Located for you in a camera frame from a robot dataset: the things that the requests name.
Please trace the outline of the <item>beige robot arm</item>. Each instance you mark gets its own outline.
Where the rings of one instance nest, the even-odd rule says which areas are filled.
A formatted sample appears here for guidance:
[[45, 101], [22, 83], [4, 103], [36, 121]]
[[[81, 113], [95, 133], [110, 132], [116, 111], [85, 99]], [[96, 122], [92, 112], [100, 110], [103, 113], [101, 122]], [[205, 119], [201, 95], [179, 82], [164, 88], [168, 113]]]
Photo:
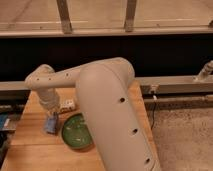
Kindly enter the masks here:
[[43, 64], [25, 85], [40, 104], [51, 109], [59, 102], [58, 88], [74, 86], [80, 110], [106, 171], [161, 171], [128, 88], [135, 78], [132, 64], [115, 57], [59, 72]]

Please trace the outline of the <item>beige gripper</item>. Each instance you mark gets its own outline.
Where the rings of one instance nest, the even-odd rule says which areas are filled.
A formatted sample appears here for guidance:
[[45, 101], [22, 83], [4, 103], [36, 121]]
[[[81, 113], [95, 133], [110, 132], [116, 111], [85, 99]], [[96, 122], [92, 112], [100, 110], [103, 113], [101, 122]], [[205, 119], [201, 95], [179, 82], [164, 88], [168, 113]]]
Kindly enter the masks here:
[[49, 112], [53, 113], [53, 130], [57, 132], [59, 125], [60, 97], [54, 88], [42, 89], [38, 91], [40, 105]]

